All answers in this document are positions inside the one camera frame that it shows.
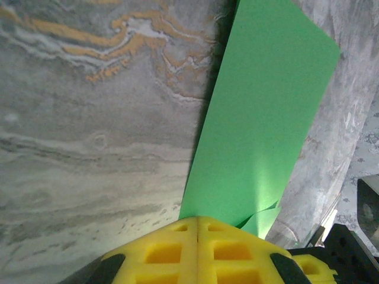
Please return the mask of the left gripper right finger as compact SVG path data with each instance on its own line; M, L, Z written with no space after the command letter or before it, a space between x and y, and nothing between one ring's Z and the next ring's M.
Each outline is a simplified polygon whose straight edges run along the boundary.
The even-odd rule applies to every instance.
M198 218L198 283L310 283L291 254L239 228Z

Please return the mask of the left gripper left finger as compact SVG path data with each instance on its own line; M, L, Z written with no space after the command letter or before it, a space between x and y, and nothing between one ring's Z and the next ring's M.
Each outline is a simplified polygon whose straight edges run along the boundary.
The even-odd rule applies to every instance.
M195 283L198 218L185 218L119 246L64 283Z

